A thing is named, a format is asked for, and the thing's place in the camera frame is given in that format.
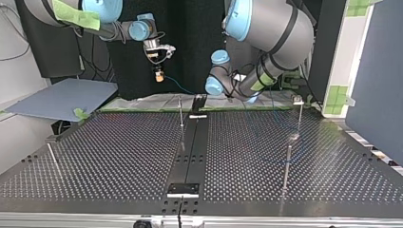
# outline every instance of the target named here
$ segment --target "black curtain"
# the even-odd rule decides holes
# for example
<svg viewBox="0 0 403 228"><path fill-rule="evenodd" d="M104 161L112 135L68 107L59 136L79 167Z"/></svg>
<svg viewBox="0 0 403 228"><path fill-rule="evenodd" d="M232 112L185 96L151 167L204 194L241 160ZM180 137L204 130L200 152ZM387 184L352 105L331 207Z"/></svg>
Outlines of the black curtain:
<svg viewBox="0 0 403 228"><path fill-rule="evenodd" d="M224 0L124 0L120 21L135 20L138 14L152 12L159 31L166 36L162 44L177 51L165 62L165 74L184 88L205 93L204 83L211 68L211 54L225 48L221 21L225 15ZM156 93L182 92L165 79L157 83L143 51L143 42L108 44L120 96L127 100Z"/></svg>

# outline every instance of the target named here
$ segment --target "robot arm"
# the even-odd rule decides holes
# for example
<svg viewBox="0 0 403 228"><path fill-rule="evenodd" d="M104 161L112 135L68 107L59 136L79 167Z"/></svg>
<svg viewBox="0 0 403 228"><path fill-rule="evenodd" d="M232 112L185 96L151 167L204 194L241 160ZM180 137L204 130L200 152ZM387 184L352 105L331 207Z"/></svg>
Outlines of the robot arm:
<svg viewBox="0 0 403 228"><path fill-rule="evenodd" d="M253 103L284 71L294 70L308 57L314 30L308 16L285 0L233 0L223 23L226 33L260 49L258 64L243 81L230 77L232 67L225 50L213 53L206 91L225 93Z"/></svg>
<svg viewBox="0 0 403 228"><path fill-rule="evenodd" d="M152 13L137 16L137 21L118 22L122 14L123 0L63 0L76 10L95 11L100 15L99 30L80 28L69 22L59 21L53 11L53 0L25 0L29 11L40 21L55 27L82 29L100 36L105 41L135 40L144 43L144 54L152 64L156 81L164 79L163 62L170 59L176 50L170 45L161 45L164 32L158 32Z"/></svg>

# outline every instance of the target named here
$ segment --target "white wall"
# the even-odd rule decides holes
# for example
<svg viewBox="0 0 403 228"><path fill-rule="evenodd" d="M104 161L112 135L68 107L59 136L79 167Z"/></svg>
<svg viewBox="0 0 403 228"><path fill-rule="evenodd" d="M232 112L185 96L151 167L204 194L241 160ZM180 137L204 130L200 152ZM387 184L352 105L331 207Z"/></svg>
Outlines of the white wall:
<svg viewBox="0 0 403 228"><path fill-rule="evenodd" d="M366 16L344 17L324 106L331 86L347 86L351 97L373 10L374 6L370 6ZM323 114L326 118L346 118L348 108L344 105L340 115Z"/></svg>
<svg viewBox="0 0 403 228"><path fill-rule="evenodd" d="M0 3L16 9L13 0ZM21 29L12 12L7 14ZM16 56L26 48L27 43L0 15L0 59ZM16 60L0 61L0 110L46 86L31 51ZM50 120L0 114L0 173L44 145L45 138L52 134L50 124Z"/></svg>
<svg viewBox="0 0 403 228"><path fill-rule="evenodd" d="M16 9L13 0L0 0ZM18 19L7 12L14 25L21 29ZM23 53L27 43L18 36L10 24L0 15L0 59L9 58ZM32 52L29 52L16 60L0 61L0 104L14 100L41 90L47 86L41 78L38 66L35 63Z"/></svg>

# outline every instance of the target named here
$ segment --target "perforated metal table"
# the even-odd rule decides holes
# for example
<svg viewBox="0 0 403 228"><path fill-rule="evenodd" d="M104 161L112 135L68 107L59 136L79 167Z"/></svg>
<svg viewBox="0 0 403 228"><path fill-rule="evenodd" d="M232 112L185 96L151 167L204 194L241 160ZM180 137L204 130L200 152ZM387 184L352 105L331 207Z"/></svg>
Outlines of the perforated metal table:
<svg viewBox="0 0 403 228"><path fill-rule="evenodd" d="M400 175L315 111L299 130L297 115L211 112L182 128L178 113L98 114L1 175L0 212L403 219ZM199 197L169 199L171 183Z"/></svg>

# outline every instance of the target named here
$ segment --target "metal rod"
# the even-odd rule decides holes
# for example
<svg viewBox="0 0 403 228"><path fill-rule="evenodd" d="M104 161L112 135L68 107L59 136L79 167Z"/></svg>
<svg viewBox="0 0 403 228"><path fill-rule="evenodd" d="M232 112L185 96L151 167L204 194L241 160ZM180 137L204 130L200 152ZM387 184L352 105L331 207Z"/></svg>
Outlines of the metal rod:
<svg viewBox="0 0 403 228"><path fill-rule="evenodd" d="M285 173L284 173L284 184L282 186L283 191L287 191L287 182L288 182L288 174L290 172L290 160L291 160L291 151L293 149L292 145L288 146L287 149L287 161L285 163Z"/></svg>
<svg viewBox="0 0 403 228"><path fill-rule="evenodd" d="M182 96L179 96L179 111L181 113L181 127L184 127L184 124L183 124L183 112L182 112Z"/></svg>
<svg viewBox="0 0 403 228"><path fill-rule="evenodd" d="M300 124L302 121L302 110L303 110L303 104L301 105L301 108L299 110L299 119L298 119L298 123Z"/></svg>
<svg viewBox="0 0 403 228"><path fill-rule="evenodd" d="M301 127L302 111L303 111L303 104L301 105L301 108L300 108L300 110L299 110L298 131L299 131L300 127Z"/></svg>
<svg viewBox="0 0 403 228"><path fill-rule="evenodd" d="M53 161L57 164L58 161L56 160L56 157L54 156L53 149L51 148L51 144L50 144L50 143L48 143L48 149L49 149L49 151L50 151L51 157L53 158Z"/></svg>

